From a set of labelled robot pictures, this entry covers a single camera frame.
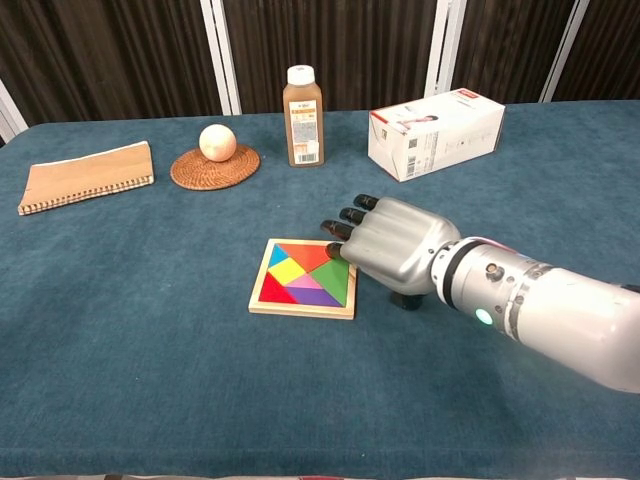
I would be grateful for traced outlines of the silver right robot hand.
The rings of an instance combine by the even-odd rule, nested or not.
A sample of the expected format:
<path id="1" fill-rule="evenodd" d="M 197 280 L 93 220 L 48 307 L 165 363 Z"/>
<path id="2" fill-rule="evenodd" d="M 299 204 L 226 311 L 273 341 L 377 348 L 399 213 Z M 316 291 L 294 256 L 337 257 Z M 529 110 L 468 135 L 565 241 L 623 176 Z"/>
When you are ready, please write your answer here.
<path id="1" fill-rule="evenodd" d="M 359 194 L 353 203 L 337 220 L 321 223 L 338 239 L 326 253 L 389 288 L 396 306 L 418 309 L 436 289 L 431 266 L 437 252 L 459 241 L 459 230 L 450 220 L 395 198 Z"/>

